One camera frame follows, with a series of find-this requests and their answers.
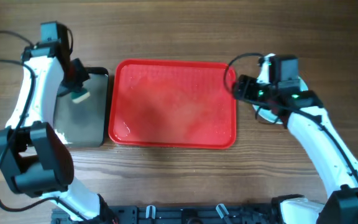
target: wood grain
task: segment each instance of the wood grain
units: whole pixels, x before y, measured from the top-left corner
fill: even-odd
[[[41,22],[56,20],[74,33],[73,57],[111,73],[126,58],[227,62],[244,52],[295,54],[302,77],[358,158],[358,1],[0,0],[0,29],[33,41]],[[23,47],[0,36],[0,57],[19,58]],[[248,60],[236,68],[257,75]],[[0,64],[0,129],[16,104],[21,74]],[[324,202],[324,187],[297,141],[253,116],[239,103],[237,141],[226,151],[123,147],[110,140],[97,149],[70,149],[76,176],[110,205],[238,204],[295,193]],[[0,188],[10,206],[32,201],[3,182]],[[0,223],[48,223],[52,207],[0,209]]]

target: black cable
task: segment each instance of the black cable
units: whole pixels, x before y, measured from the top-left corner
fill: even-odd
[[[262,109],[262,107],[258,106],[258,109],[255,112],[255,120],[258,120],[258,115],[259,115],[259,112],[261,109]],[[261,121],[258,121],[258,122],[259,122],[259,124],[264,124],[264,125],[274,125],[274,124],[277,124],[277,122],[279,120],[280,120],[280,117],[277,116],[276,119],[272,123],[271,122],[261,122]]]
[[[67,30],[70,33],[70,37],[71,37],[71,44],[70,44],[70,55],[71,55],[71,53],[73,53],[74,38],[73,38],[73,32],[71,31],[71,29],[67,28]]]
[[[17,37],[25,42],[27,42],[30,46],[34,46],[34,44],[27,38],[21,36],[20,34],[18,33],[15,33],[15,32],[12,32],[12,31],[8,31],[8,30],[0,30],[0,34],[8,34],[8,35],[13,35],[14,37]],[[31,77],[31,83],[30,83],[30,90],[29,90],[29,94],[27,96],[27,99],[25,101],[25,104],[24,104],[24,107],[23,107],[23,112],[20,116],[20,119],[19,119],[19,122],[17,123],[17,126],[16,128],[13,130],[13,133],[11,134],[11,136],[9,137],[8,141],[7,141],[7,144],[6,144],[6,147],[4,148],[4,150],[2,151],[1,153],[1,156],[0,156],[0,170],[1,170],[1,166],[2,166],[2,163],[4,161],[4,158],[5,158],[5,155],[7,153],[7,151],[9,150],[9,148],[12,146],[12,144],[14,143],[14,141],[16,140],[16,135],[17,135],[17,132],[19,130],[19,128],[22,126],[23,122],[25,121],[26,117],[27,117],[27,112],[29,110],[29,107],[30,107],[30,104],[31,104],[31,99],[32,99],[32,96],[34,94],[34,88],[35,88],[35,73],[34,71],[26,64],[24,64],[23,62],[21,61],[16,61],[16,60],[8,60],[8,59],[1,59],[0,58],[0,62],[1,63],[10,63],[10,64],[13,64],[13,65],[20,65],[20,66],[23,66],[24,68],[28,69],[28,71],[30,72],[30,77]],[[2,208],[3,210],[7,211],[7,212],[23,212],[23,211],[26,211],[30,208],[34,208],[35,206],[41,204],[41,203],[44,203],[46,201],[49,201],[49,200],[54,200],[56,201],[57,203],[60,203],[62,204],[65,208],[67,208],[69,211],[71,211],[72,213],[74,213],[75,215],[77,215],[78,217],[80,217],[81,219],[83,219],[83,221],[85,223],[87,223],[87,219],[82,216],[79,212],[76,212],[74,209],[72,209],[70,206],[68,206],[66,203],[60,201],[60,199],[58,197],[48,197],[48,198],[44,198],[42,200],[39,200],[37,202],[34,202],[32,203],[31,205],[28,205],[26,207],[23,207],[23,208],[9,208],[7,207],[6,205],[3,204],[3,202],[1,201],[0,199],[0,208]]]
[[[229,62],[229,64],[227,65],[226,69],[224,70],[224,73],[223,73],[223,85],[224,85],[224,88],[225,88],[230,94],[232,94],[232,92],[231,92],[231,87],[229,87],[229,86],[227,85],[227,81],[226,81],[227,72],[229,71],[230,66],[232,66],[233,63],[236,62],[237,60],[239,60],[240,58],[250,57],[250,56],[263,57],[264,55],[262,55],[261,53],[245,53],[245,54],[238,55],[237,57],[235,57],[233,60],[231,60],[231,61]]]

